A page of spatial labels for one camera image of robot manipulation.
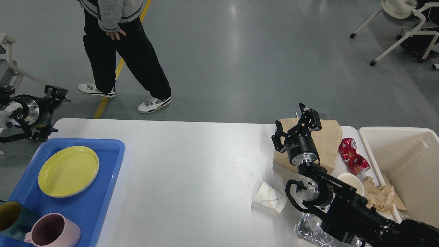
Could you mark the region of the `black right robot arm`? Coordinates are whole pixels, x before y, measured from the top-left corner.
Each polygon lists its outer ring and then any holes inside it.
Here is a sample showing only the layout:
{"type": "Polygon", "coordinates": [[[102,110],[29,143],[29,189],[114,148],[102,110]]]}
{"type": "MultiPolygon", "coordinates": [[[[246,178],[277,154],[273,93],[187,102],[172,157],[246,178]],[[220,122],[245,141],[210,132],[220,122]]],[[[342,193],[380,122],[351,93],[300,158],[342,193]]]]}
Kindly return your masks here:
{"type": "Polygon", "coordinates": [[[298,123],[284,132],[277,120],[273,145],[279,153],[287,153],[290,164],[297,167],[303,179],[290,179],[285,193],[290,203],[300,212],[315,214],[322,220],[322,230],[339,240],[351,243],[354,236],[361,245],[373,247],[437,247],[438,229],[415,220],[396,223],[381,216],[374,207],[367,208],[367,199],[357,189],[328,174],[320,166],[313,131],[322,125],[317,111],[299,103],[298,123]]]}

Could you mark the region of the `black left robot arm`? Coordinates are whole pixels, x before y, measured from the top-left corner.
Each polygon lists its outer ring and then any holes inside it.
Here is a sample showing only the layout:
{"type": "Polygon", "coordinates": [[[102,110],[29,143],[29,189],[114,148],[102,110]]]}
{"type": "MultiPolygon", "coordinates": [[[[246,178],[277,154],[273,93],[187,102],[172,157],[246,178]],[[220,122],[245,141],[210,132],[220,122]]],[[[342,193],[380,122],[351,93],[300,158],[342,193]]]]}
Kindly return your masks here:
{"type": "Polygon", "coordinates": [[[52,85],[45,86],[45,97],[35,97],[28,94],[13,96],[15,88],[2,84],[0,87],[0,125],[1,128],[20,128],[22,133],[1,137],[2,143],[28,139],[34,142],[45,142],[53,132],[51,120],[57,108],[64,102],[67,89],[52,85]]]}

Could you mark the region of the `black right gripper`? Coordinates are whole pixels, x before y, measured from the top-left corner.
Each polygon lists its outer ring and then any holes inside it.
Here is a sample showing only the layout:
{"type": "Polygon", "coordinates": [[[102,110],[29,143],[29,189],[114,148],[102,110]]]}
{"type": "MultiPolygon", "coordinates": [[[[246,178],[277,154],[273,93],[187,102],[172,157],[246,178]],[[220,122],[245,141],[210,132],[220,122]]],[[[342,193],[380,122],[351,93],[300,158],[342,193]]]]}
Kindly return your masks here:
{"type": "Polygon", "coordinates": [[[298,105],[301,109],[301,117],[298,119],[297,124],[285,133],[282,123],[276,120],[276,130],[274,135],[271,136],[275,150],[279,153],[285,153],[286,151],[289,162],[293,166],[319,160],[311,133],[322,129],[318,112],[306,107],[303,103],[298,105]],[[281,142],[281,137],[284,137],[284,144],[281,142]]]}

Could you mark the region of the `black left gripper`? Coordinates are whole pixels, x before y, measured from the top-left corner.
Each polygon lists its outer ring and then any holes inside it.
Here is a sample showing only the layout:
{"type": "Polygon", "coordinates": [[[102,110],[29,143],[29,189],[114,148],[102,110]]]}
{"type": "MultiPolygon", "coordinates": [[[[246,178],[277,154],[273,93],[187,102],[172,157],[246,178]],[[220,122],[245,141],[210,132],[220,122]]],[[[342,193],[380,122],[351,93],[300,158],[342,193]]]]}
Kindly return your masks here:
{"type": "Polygon", "coordinates": [[[30,141],[46,142],[48,136],[59,130],[52,127],[51,120],[55,111],[55,101],[68,102],[68,90],[59,86],[46,85],[44,89],[45,97],[35,97],[27,94],[19,94],[14,97],[19,103],[24,105],[23,118],[30,128],[35,129],[30,141]]]}

